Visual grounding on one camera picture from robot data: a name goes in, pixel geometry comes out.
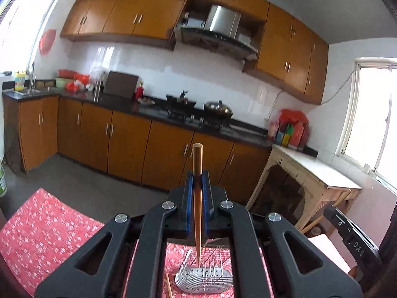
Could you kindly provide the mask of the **lower wooden kitchen cabinets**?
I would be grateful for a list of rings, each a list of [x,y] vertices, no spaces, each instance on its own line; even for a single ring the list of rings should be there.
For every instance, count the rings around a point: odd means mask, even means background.
[[[177,122],[164,111],[87,94],[6,92],[5,158],[13,172],[29,172],[59,153],[90,168],[169,190],[183,183],[194,143],[204,146],[204,168],[232,200],[246,203],[270,155],[261,136],[213,131]]]

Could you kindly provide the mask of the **dark wooden cutting board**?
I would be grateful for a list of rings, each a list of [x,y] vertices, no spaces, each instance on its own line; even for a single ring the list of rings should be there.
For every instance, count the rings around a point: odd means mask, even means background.
[[[134,96],[139,77],[127,73],[110,71],[104,84],[104,94],[131,100]]]

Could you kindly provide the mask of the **right window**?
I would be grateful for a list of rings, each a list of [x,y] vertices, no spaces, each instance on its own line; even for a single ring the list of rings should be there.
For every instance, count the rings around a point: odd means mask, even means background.
[[[396,59],[356,62],[337,154],[396,192]]]

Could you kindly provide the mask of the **left window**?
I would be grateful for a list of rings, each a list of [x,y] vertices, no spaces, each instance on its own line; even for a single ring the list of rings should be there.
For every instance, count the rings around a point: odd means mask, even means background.
[[[25,71],[56,0],[13,0],[1,16],[1,74]]]

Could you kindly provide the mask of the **red bag with bottles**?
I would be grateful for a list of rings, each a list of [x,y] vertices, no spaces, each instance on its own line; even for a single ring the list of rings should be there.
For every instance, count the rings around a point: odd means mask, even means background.
[[[267,138],[282,147],[303,151],[309,138],[309,120],[302,111],[282,109],[270,122]]]

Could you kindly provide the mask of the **red plastic bag on wall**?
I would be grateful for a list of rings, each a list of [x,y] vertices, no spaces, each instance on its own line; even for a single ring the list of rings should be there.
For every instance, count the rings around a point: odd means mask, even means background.
[[[42,34],[42,37],[39,42],[39,51],[42,56],[47,55],[50,52],[55,42],[56,36],[57,36],[56,29],[48,29]]]

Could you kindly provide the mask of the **black wok left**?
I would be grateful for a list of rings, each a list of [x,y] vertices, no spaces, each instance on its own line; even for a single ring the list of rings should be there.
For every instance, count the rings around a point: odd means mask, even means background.
[[[183,90],[178,97],[167,94],[166,100],[167,104],[172,108],[185,110],[187,108],[194,108],[196,105],[196,101],[189,100],[186,97],[188,94],[187,90]]]

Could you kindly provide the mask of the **green basin with red bags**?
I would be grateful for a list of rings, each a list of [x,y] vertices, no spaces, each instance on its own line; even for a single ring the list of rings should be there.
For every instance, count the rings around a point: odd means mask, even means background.
[[[73,93],[85,92],[89,80],[90,75],[68,69],[60,69],[58,70],[58,76],[55,78],[55,85],[57,88],[66,89]]]

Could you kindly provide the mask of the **wooden chopstick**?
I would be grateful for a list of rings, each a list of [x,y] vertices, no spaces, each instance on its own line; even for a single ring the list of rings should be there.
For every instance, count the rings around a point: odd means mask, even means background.
[[[170,284],[170,281],[169,281],[169,274],[168,273],[165,274],[165,280],[166,280],[166,284],[167,284],[167,296],[169,298],[173,298],[174,295],[173,295],[173,292],[172,292],[172,287],[171,287],[171,284]]]
[[[197,266],[200,267],[202,248],[202,144],[193,144],[193,208],[195,223],[195,245],[197,254]]]

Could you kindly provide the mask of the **window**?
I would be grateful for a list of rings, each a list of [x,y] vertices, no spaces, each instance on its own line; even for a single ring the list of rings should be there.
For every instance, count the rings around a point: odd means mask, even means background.
[[[396,192],[396,59],[356,62],[337,154]]]
[[[13,0],[1,16],[1,74],[25,71],[56,0]]]

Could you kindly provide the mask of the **yellow dish soap bottle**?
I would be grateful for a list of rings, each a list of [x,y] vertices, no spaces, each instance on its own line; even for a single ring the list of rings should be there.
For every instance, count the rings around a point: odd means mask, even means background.
[[[15,91],[21,91],[25,87],[25,81],[26,81],[26,72],[25,71],[18,71],[15,74],[15,83],[14,83],[14,89]]]

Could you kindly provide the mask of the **beige carved side table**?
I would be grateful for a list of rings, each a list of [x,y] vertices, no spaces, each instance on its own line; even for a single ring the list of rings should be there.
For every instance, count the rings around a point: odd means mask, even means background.
[[[309,220],[329,202],[339,205],[347,201],[353,204],[361,186],[317,158],[280,145],[273,145],[268,161],[247,205],[251,209],[256,201],[270,169],[278,165],[303,189],[303,214],[295,224],[302,233],[309,231],[315,223]]]

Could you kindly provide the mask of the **red sauce bottle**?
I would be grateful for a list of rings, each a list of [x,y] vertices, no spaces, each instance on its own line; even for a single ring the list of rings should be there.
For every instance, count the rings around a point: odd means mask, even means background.
[[[134,99],[138,100],[138,99],[142,99],[143,97],[143,92],[144,92],[144,87],[143,87],[143,82],[141,81],[139,83],[138,88],[135,91],[135,95],[134,95]]]

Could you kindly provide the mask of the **steel range hood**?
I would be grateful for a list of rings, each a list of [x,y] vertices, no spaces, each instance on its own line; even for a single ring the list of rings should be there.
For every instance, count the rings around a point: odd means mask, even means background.
[[[261,25],[241,13],[221,5],[188,8],[174,27],[177,41],[202,48],[237,61],[258,57]]]

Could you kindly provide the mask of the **black gas stove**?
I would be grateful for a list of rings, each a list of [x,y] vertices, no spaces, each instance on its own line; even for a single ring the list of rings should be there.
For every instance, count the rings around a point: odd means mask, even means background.
[[[199,127],[221,130],[230,126],[232,113],[215,113],[212,111],[188,112],[187,110],[167,109],[167,117],[186,124],[197,124]]]

